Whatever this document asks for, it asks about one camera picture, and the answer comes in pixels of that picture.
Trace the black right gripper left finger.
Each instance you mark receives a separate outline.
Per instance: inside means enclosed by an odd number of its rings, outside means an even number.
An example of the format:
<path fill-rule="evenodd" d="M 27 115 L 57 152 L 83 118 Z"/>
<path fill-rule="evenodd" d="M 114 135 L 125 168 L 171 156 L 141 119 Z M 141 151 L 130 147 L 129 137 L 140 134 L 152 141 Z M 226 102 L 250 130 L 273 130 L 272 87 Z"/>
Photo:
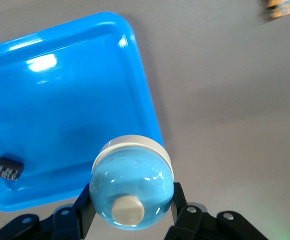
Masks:
<path fill-rule="evenodd" d="M 48 218 L 20 215 L 0 228 L 0 240 L 83 240 L 96 211 L 87 184 L 72 206 L 62 206 Z"/>

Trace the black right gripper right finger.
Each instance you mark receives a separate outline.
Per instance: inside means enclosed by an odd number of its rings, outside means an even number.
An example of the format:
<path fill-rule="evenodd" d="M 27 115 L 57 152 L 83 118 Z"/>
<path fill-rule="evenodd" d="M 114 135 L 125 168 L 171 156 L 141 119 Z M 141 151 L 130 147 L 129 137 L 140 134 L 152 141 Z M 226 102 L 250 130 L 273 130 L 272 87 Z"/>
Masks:
<path fill-rule="evenodd" d="M 203 205 L 187 202 L 182 186 L 174 182 L 172 198 L 174 224 L 166 240 L 266 240 L 246 218 L 235 211 L 222 211 L 211 216 Z"/>

